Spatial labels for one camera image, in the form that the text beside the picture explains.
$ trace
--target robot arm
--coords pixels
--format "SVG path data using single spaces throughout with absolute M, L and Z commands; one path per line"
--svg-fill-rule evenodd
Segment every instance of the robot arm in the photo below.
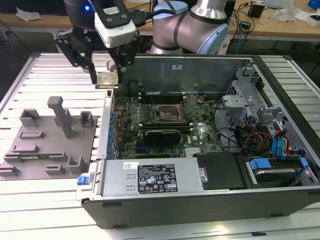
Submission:
M 190 11 L 181 1 L 172 1 L 176 15 L 153 17 L 151 54 L 179 54 L 185 48 L 197 54 L 215 54 L 228 33 L 226 0 L 198 0 Z M 156 10 L 168 9 L 160 3 Z
M 108 0 L 64 0 L 72 29 L 58 33 L 55 38 L 63 54 L 74 67 L 82 67 L 90 73 L 93 84 L 97 83 L 97 73 L 92 62 L 93 51 L 108 51 L 113 59 L 119 82 L 122 81 L 122 68 L 135 61 L 139 44 L 138 27 L 158 14 L 171 14 L 169 9 L 154 12 L 135 10 L 129 12 L 122 0 L 114 0 L 114 7 Z M 84 56 L 79 54 L 71 41 L 77 39 L 85 47 Z M 126 45 L 127 52 L 120 52 L 120 46 Z
M 58 33 L 56 44 L 74 67 L 90 74 L 93 84 L 97 73 L 92 61 L 93 51 L 108 51 L 114 61 L 118 82 L 122 71 L 135 61 L 139 44 L 138 27 L 153 18 L 151 54 L 173 54 L 180 47 L 197 54 L 214 54 L 224 41 L 228 25 L 224 7 L 226 0 L 198 0 L 188 11 L 184 2 L 165 0 L 153 12 L 128 11 L 123 0 L 64 0 L 72 29 Z M 85 46 L 84 56 L 73 47 L 72 39 Z M 120 47 L 126 45 L 127 52 Z

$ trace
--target computer chip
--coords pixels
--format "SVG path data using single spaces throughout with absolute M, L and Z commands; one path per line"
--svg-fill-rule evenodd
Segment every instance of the computer chip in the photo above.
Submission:
M 182 119 L 182 111 L 176 105 L 158 105 L 155 109 L 155 117 L 160 120 L 179 121 Z

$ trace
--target blue latch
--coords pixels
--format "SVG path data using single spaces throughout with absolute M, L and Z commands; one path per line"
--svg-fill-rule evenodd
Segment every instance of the blue latch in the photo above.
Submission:
M 306 167 L 308 167 L 308 161 L 304 158 L 304 157 L 301 157 L 300 158 L 300 162 L 301 162 L 301 164 L 302 164 L 302 166 L 304 167 L 304 168 L 306 168 Z
M 76 181 L 78 186 L 81 185 L 89 185 L 90 184 L 90 177 L 89 176 L 78 176 L 78 180 Z
M 267 158 L 254 158 L 249 162 L 252 170 L 271 169 L 271 164 Z

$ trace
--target paper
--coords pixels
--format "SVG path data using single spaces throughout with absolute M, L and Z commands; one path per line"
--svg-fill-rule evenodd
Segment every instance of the paper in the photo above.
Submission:
M 300 19 L 302 21 L 305 21 L 307 20 L 308 17 L 310 17 L 312 15 L 311 12 L 306 12 L 306 11 L 302 11 L 302 10 L 299 10 L 295 15 L 294 17 L 296 19 Z
M 23 21 L 29 22 L 32 20 L 39 20 L 42 19 L 40 17 L 40 14 L 38 12 L 28 12 L 28 11 L 23 11 L 19 8 L 16 7 L 17 13 L 15 14 L 18 18 L 22 19 Z

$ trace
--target gray post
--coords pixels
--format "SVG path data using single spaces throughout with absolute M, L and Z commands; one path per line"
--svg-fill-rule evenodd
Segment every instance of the gray post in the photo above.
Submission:
M 57 121 L 63 130 L 63 133 L 67 139 L 72 138 L 72 121 L 66 116 L 65 110 L 62 107 L 63 98 L 61 96 L 51 96 L 47 102 L 50 109 L 54 111 Z

